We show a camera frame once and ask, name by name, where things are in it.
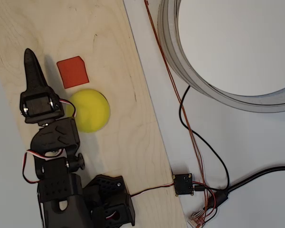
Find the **black power cable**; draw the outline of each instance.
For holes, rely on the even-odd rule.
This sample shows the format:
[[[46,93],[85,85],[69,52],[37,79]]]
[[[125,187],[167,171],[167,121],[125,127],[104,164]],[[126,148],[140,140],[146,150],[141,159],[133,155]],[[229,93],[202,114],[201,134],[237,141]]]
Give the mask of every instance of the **black power cable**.
[[[182,105],[183,105],[183,103],[184,103],[185,97],[186,97],[186,95],[187,95],[189,89],[190,89],[190,85],[187,87],[187,89],[186,89],[186,91],[185,91],[185,93],[184,93],[184,95],[183,95],[183,97],[182,97],[182,99],[181,99],[180,108],[179,108],[180,122],[181,122],[181,124],[182,124],[185,128],[187,128],[187,129],[189,129],[188,126],[187,126],[187,125],[183,122],[183,120],[182,120],[181,108],[182,108]],[[192,129],[190,129],[190,130],[192,131],[192,133],[194,133],[197,137],[199,137],[199,138],[212,150],[212,152],[215,154],[215,156],[216,156],[216,157],[219,159],[219,161],[222,163],[222,165],[224,166],[224,169],[225,169],[225,171],[226,171],[227,186],[226,186],[224,189],[215,189],[215,188],[208,188],[208,189],[215,190],[215,191],[227,190],[227,189],[229,188],[229,185],[230,185],[230,177],[229,177],[229,172],[228,172],[228,169],[227,169],[225,163],[224,163],[223,160],[220,158],[220,156],[215,152],[215,150],[212,148],[212,146],[210,146],[210,144],[209,144],[203,137],[201,137],[196,131],[194,131],[194,130],[192,130]]]
[[[237,184],[234,184],[233,186],[230,186],[230,188],[228,188],[228,193],[234,191],[235,189],[238,189],[239,187],[242,187],[245,184],[248,184],[249,182],[255,180],[258,177],[261,177],[265,174],[271,173],[271,172],[277,172],[277,171],[285,171],[285,166],[275,166],[272,168],[268,168],[262,171],[259,171],[253,175],[251,175],[250,177],[245,178],[244,180],[240,181]]]

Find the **black servo bracket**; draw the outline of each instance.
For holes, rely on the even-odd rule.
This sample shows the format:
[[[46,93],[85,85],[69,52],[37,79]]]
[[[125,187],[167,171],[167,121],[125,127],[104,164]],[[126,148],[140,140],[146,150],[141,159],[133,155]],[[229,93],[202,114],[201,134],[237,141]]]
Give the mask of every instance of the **black servo bracket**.
[[[48,86],[40,64],[31,49],[24,53],[27,89],[20,95],[20,110],[27,124],[46,126],[64,116],[59,96]]]
[[[25,122],[41,128],[31,141],[31,150],[40,155],[64,150],[66,156],[50,160],[34,157],[38,200],[43,204],[44,228],[119,228],[131,222],[135,212],[122,177],[96,176],[84,188],[73,173],[85,168],[74,117],[62,118],[59,96],[47,85],[39,62],[30,49],[25,50],[27,89],[20,95],[20,111]],[[61,210],[59,203],[67,201]]]

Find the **wire connector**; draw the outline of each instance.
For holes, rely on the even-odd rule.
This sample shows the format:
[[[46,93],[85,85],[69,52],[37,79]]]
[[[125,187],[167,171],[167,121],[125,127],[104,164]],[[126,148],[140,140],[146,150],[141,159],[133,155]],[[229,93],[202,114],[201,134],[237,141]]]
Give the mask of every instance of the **wire connector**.
[[[188,218],[188,223],[193,228],[202,228],[205,225],[205,219],[201,218],[204,213],[205,210],[203,209],[198,212],[193,212],[193,214]]]

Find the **yellow ball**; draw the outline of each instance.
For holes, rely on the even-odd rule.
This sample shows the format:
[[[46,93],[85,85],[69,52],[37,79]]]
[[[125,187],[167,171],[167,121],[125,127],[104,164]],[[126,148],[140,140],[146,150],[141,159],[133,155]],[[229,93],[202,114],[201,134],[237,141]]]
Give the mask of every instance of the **yellow ball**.
[[[81,132],[95,132],[103,128],[110,117],[107,99],[98,91],[84,89],[73,94],[70,102],[76,107],[76,125]],[[71,116],[74,109],[68,105],[66,114]]]

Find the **wooden board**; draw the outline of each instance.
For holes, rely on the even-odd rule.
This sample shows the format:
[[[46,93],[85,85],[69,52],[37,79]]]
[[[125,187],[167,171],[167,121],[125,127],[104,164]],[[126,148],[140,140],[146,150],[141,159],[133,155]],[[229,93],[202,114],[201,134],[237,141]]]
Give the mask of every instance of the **wooden board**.
[[[35,52],[48,84],[61,98],[93,88],[109,101],[108,125],[96,133],[80,133],[83,184],[101,173],[123,175],[130,193],[172,182],[122,0],[0,0],[0,79],[29,148],[38,126],[25,124],[19,111],[19,96],[26,89],[26,48]],[[65,90],[56,62],[75,56],[84,60],[90,82]],[[135,227],[186,227],[173,188],[149,191],[133,203]]]

